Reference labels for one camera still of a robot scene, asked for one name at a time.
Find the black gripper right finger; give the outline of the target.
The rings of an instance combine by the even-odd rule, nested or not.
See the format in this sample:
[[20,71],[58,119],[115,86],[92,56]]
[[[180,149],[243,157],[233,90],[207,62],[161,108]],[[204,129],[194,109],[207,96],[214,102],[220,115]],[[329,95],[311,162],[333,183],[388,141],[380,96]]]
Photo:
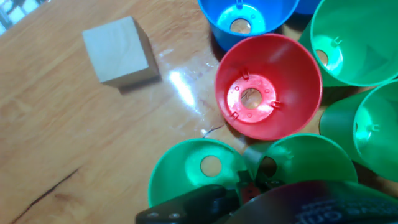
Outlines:
[[354,182],[307,181],[274,188],[227,219],[230,224],[397,223],[397,199]]

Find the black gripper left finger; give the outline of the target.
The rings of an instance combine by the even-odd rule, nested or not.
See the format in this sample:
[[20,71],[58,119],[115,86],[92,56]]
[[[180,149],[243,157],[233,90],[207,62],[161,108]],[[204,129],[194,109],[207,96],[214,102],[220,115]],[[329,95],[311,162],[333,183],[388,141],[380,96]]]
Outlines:
[[240,207],[238,193],[221,185],[206,185],[143,210],[136,224],[223,223]]

